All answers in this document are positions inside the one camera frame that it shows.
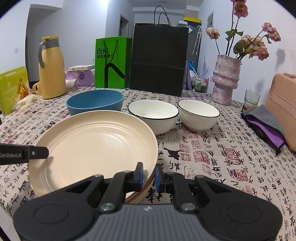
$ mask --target doorway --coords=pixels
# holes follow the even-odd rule
[[[25,63],[28,72],[29,84],[39,81],[38,45],[46,35],[43,20],[59,8],[44,9],[43,5],[31,4],[26,29]]]
[[[119,33],[118,36],[127,36],[129,30],[129,20],[120,14]]]

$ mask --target bowl black rim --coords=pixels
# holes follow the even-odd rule
[[[182,108],[182,107],[179,105],[179,102],[180,102],[180,101],[182,101],[182,100],[179,100],[179,101],[178,101],[178,107],[180,107],[182,110],[184,110],[184,111],[186,111],[186,112],[188,112],[188,113],[190,113],[190,114],[197,115],[197,116],[201,116],[201,117],[206,117],[206,118],[217,118],[217,117],[219,117],[219,116],[221,115],[220,111],[219,111],[215,106],[212,106],[212,105],[210,105],[210,104],[208,104],[208,103],[205,103],[205,102],[202,102],[202,101],[199,101],[199,100],[194,100],[194,101],[199,101],[199,102],[202,102],[202,103],[205,103],[205,104],[208,104],[208,105],[214,107],[214,108],[219,112],[219,115],[217,115],[217,116],[204,116],[204,115],[198,115],[198,114],[192,113],[192,112],[187,111],[187,110],[185,110],[184,108]]]
[[[177,117],[177,116],[179,115],[179,113],[180,113],[179,109],[178,109],[175,105],[171,104],[172,106],[176,107],[177,110],[178,110],[178,114],[176,114],[176,115],[174,115],[174,116],[172,116],[172,117],[168,117],[168,118],[148,118],[148,117],[143,117],[143,116],[140,116],[140,115],[136,115],[136,114],[134,114],[134,113],[132,113],[132,112],[130,111],[129,106],[130,106],[132,103],[130,103],[130,104],[128,105],[128,112],[130,112],[132,115],[134,115],[134,116],[136,116],[136,117],[140,117],[140,118],[143,118],[143,119],[146,119],[146,120],[158,120],[158,121],[160,121],[160,120],[169,120],[169,119],[173,119],[173,118]]]

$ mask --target yellow mug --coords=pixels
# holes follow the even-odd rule
[[[33,90],[34,94],[42,95],[40,81],[33,85],[32,90]]]

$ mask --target flower stem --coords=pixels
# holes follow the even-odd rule
[[[219,47],[218,47],[218,44],[217,44],[216,35],[215,35],[215,41],[216,41],[216,46],[217,46],[217,49],[218,49],[218,53],[219,53],[219,55],[220,55],[220,51],[219,51]]]
[[[233,3],[233,5],[232,5],[232,23],[231,23],[231,30],[233,29],[233,24],[234,24],[234,22],[233,22],[233,10],[234,10],[234,3]],[[227,55],[228,48],[229,48],[229,44],[230,44],[230,41],[228,41],[227,48],[226,48],[226,54],[225,54],[225,55]]]
[[[246,55],[244,55],[246,53],[246,49],[257,39],[257,37],[259,37],[259,35],[263,32],[263,30],[256,36],[256,38],[254,38],[254,40],[252,42],[250,42],[248,44],[248,46],[245,48],[245,50],[239,55],[239,59],[242,60],[243,57],[245,57]]]
[[[239,24],[239,18],[237,18],[237,24],[235,26],[235,29],[237,29],[238,24]],[[230,51],[231,51],[231,48],[232,48],[232,45],[233,45],[234,38],[235,38],[235,35],[232,38],[232,42],[231,42],[231,45],[230,45],[230,48],[229,48],[228,56],[230,55]]]

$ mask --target calligraphy tablecloth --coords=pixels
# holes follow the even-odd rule
[[[70,96],[93,88],[72,88],[66,95],[50,100],[39,98],[26,111],[1,117],[0,142],[36,144],[46,130],[70,117],[65,106]],[[233,101],[230,106],[223,106],[211,101],[208,94],[189,91],[184,91],[181,98],[129,89],[119,91],[125,95],[124,112],[131,102],[140,99],[163,100],[174,105],[181,99],[196,99],[218,108],[221,116],[210,130],[193,132],[177,119],[173,129],[157,136],[158,161],[164,172],[178,172],[186,178],[202,174],[272,202],[284,219],[277,240],[296,239],[295,157],[286,146],[275,156],[241,119],[241,103]],[[27,168],[27,164],[0,166],[0,204],[11,216],[21,204],[35,197]],[[170,201],[170,195],[158,194],[152,185],[141,203]]]

